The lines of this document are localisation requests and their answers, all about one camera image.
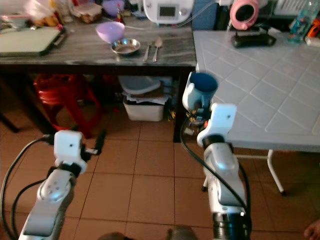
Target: small metal dish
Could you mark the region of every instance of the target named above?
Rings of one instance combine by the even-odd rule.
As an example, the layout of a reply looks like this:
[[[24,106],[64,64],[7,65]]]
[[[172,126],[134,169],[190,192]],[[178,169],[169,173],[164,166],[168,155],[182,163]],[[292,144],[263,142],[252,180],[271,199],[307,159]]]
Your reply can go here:
[[[131,38],[123,38],[112,43],[112,51],[120,56],[128,56],[134,54],[140,49],[140,42]]]

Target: water bottle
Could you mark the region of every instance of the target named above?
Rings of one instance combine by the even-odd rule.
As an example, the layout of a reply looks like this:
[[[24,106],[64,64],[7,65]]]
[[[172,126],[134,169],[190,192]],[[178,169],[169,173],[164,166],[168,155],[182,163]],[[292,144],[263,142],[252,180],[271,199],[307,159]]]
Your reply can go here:
[[[320,0],[306,0],[288,37],[289,42],[302,43],[320,10]]]

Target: blue mug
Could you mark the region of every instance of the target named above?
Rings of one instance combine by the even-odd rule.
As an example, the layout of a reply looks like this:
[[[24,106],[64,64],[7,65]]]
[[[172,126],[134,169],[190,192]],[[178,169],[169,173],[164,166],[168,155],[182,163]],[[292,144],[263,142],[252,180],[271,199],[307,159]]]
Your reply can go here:
[[[182,103],[189,111],[197,110],[198,107],[209,109],[211,99],[218,89],[217,80],[204,72],[190,72]]]

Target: purple bowl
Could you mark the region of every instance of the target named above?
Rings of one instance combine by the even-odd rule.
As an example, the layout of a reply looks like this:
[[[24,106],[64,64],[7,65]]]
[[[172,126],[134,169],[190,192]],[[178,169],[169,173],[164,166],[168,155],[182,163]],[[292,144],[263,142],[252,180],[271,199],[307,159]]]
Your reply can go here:
[[[102,6],[107,14],[111,17],[116,17],[118,13],[118,4],[120,12],[125,8],[125,2],[122,0],[106,0],[102,3]]]
[[[125,35],[125,25],[117,21],[101,23],[95,28],[95,30],[99,37],[109,44],[123,39]]]

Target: black device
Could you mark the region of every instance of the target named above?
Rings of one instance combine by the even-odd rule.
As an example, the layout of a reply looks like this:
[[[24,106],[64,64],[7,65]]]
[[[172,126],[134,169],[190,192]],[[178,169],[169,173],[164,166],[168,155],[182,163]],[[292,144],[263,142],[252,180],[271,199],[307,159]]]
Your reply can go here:
[[[231,38],[232,45],[237,48],[242,47],[253,47],[253,46],[267,46],[271,47],[275,44],[276,38],[273,36],[270,36],[267,33],[260,33],[258,35],[243,35],[239,36],[238,33],[236,33]]]

